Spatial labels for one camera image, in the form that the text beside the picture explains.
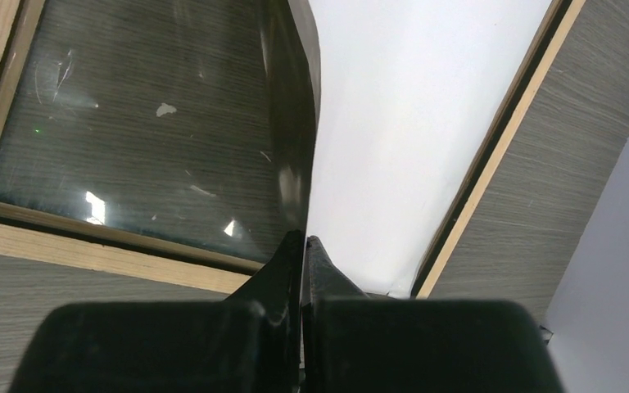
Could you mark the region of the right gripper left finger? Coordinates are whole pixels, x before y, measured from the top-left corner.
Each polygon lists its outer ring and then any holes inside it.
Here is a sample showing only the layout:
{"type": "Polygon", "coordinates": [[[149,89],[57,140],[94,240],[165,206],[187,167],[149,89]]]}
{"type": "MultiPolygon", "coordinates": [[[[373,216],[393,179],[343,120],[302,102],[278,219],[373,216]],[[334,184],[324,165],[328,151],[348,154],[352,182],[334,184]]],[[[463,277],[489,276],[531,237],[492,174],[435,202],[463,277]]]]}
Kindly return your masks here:
{"type": "Polygon", "coordinates": [[[305,236],[221,301],[72,303],[39,325],[12,392],[295,392],[305,236]]]}

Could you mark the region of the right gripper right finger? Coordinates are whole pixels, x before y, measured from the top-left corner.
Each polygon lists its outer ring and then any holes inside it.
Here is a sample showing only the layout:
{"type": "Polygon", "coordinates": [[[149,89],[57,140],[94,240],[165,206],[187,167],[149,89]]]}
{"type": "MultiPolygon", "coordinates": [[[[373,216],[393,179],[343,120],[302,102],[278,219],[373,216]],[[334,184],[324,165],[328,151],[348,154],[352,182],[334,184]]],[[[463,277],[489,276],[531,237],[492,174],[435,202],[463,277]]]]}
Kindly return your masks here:
{"type": "Polygon", "coordinates": [[[307,241],[307,392],[561,392],[541,330],[508,300],[368,296],[307,241]]]}

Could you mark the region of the mountain landscape photo board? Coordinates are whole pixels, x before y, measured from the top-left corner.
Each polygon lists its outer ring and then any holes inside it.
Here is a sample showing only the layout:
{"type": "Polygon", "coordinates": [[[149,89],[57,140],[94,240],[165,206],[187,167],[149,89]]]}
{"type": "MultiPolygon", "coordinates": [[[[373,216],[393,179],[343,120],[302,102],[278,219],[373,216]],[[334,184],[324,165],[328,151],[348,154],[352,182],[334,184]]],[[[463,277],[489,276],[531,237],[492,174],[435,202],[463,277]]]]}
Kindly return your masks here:
{"type": "Polygon", "coordinates": [[[407,298],[552,1],[260,1],[278,206],[407,298]]]}

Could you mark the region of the black wooden picture frame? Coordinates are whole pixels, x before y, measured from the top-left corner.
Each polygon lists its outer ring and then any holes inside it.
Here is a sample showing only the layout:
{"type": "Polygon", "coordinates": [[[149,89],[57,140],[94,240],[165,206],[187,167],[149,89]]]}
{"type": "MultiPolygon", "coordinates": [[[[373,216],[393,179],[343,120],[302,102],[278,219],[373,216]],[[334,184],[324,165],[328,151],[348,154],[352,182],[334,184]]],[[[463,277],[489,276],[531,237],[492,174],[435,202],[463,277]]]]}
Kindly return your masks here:
{"type": "MultiPolygon", "coordinates": [[[[40,1],[0,1],[0,115],[9,98],[4,78],[19,70],[22,46],[34,36],[40,1]]],[[[553,1],[496,113],[455,201],[423,256],[413,296],[435,287],[469,220],[503,160],[547,72],[583,8],[581,1],[553,1]]],[[[0,255],[35,260],[183,287],[230,294],[257,270],[247,260],[213,251],[112,232],[98,237],[92,226],[69,222],[63,234],[52,225],[16,220],[20,209],[0,205],[0,255]]]]}

